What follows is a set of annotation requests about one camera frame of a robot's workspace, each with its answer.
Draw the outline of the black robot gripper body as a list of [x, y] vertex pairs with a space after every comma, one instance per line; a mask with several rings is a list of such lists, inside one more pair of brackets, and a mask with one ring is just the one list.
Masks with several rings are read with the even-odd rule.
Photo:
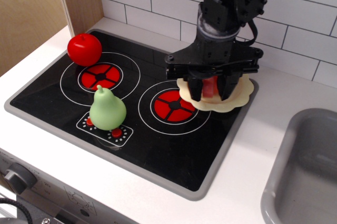
[[196, 37], [188, 47], [165, 57], [168, 79], [212, 76], [237, 81], [242, 75], [256, 73], [263, 50], [241, 42], [236, 38], [205, 39]]

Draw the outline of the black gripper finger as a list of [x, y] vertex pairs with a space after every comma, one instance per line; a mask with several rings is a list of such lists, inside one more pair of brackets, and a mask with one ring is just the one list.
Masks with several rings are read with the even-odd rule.
[[187, 85], [189, 88], [191, 99], [194, 101], [200, 101], [203, 88], [202, 80], [195, 77], [188, 77]]
[[221, 100], [228, 99], [237, 86], [242, 74], [234, 73], [232, 75], [221, 75], [217, 77], [217, 89]]

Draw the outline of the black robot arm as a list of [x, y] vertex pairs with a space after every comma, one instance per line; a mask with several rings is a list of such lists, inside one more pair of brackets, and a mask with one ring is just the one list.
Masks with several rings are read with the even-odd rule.
[[187, 82], [191, 98], [200, 101], [206, 79], [215, 78], [222, 100], [229, 98], [240, 77], [258, 71], [263, 51], [255, 39], [240, 42], [240, 29], [248, 25], [257, 37], [254, 18], [264, 13], [267, 0], [203, 0], [199, 3], [194, 42], [166, 56], [168, 79]]

